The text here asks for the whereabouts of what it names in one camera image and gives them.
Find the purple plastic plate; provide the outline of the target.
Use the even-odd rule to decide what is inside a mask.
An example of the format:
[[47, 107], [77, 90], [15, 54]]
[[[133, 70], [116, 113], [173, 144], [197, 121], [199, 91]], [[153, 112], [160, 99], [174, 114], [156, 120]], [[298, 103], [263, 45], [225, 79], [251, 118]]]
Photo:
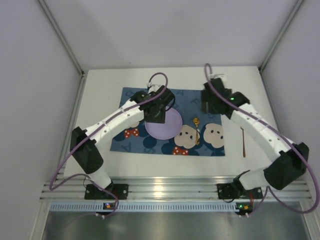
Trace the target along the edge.
[[181, 114], [171, 108], [165, 114], [164, 123], [145, 122], [145, 129], [148, 134], [157, 140], [169, 140], [177, 136], [183, 126]]

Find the gold ornate spoon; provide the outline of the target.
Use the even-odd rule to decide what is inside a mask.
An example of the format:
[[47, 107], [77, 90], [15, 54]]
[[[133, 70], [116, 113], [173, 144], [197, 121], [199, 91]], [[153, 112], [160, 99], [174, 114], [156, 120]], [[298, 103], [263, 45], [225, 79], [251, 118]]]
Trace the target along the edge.
[[199, 145], [200, 144], [200, 133], [199, 133], [199, 124], [200, 124], [200, 119], [198, 117], [195, 117], [193, 119], [193, 123], [195, 125], [195, 131], [196, 131], [196, 136], [195, 136], [195, 144]]

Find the blue cartoon mouse placemat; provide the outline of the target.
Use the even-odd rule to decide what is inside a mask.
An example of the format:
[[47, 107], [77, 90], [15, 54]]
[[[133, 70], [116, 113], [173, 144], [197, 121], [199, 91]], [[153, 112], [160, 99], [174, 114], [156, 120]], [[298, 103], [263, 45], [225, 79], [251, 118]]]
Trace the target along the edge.
[[[182, 129], [174, 138], [159, 140], [149, 135], [145, 122], [134, 123], [112, 139], [110, 151], [174, 156], [223, 157], [225, 155], [224, 131], [221, 116], [201, 111], [201, 91], [172, 89], [175, 102], [172, 109], [182, 117]], [[196, 145], [198, 117], [200, 139]]]

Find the copper fork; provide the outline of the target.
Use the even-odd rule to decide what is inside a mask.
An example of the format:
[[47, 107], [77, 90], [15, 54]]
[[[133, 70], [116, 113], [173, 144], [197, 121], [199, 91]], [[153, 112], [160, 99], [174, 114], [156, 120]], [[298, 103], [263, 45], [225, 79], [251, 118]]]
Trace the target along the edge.
[[246, 158], [245, 131], [242, 127], [240, 129], [242, 131], [242, 156]]

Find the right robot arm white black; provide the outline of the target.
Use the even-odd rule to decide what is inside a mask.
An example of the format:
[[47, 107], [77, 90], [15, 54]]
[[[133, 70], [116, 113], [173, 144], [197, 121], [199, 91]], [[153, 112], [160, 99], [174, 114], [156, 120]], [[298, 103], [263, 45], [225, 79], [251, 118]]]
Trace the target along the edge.
[[270, 165], [239, 174], [233, 184], [239, 191], [271, 186], [282, 190], [306, 173], [306, 166], [293, 145], [305, 159], [309, 157], [309, 147], [290, 139], [284, 141], [274, 131], [262, 124], [264, 119], [258, 114], [250, 100], [241, 92], [233, 92], [224, 86], [221, 75], [214, 75], [204, 84], [201, 91], [202, 111], [204, 113], [225, 115], [241, 127], [264, 151]]

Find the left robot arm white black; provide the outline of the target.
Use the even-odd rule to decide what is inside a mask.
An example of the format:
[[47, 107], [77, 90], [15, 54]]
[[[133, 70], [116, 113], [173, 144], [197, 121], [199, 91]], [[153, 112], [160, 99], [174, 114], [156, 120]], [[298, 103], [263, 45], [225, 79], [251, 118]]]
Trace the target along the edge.
[[113, 184], [103, 168], [101, 150], [104, 146], [134, 123], [145, 121], [163, 124], [166, 110], [170, 103], [175, 102], [175, 95], [164, 85], [154, 85], [148, 90], [137, 91], [112, 115], [85, 129], [78, 126], [71, 133], [72, 157], [86, 177], [102, 189]]

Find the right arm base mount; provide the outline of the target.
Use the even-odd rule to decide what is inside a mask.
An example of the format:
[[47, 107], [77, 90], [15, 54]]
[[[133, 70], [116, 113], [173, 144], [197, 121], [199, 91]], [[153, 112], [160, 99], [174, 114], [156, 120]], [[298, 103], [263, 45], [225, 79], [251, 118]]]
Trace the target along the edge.
[[223, 200], [226, 203], [231, 203], [234, 200], [240, 199], [259, 200], [263, 198], [262, 189], [260, 187], [246, 190], [241, 184], [238, 176], [235, 177], [232, 182], [218, 183], [216, 187], [218, 199]]

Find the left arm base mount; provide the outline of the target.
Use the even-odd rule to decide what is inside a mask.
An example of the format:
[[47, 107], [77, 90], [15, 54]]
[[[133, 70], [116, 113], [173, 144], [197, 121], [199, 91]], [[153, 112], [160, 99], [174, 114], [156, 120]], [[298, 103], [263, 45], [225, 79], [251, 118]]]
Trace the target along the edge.
[[85, 200], [126, 200], [129, 194], [129, 185], [126, 183], [112, 182], [105, 190], [101, 190], [94, 184], [85, 186]]

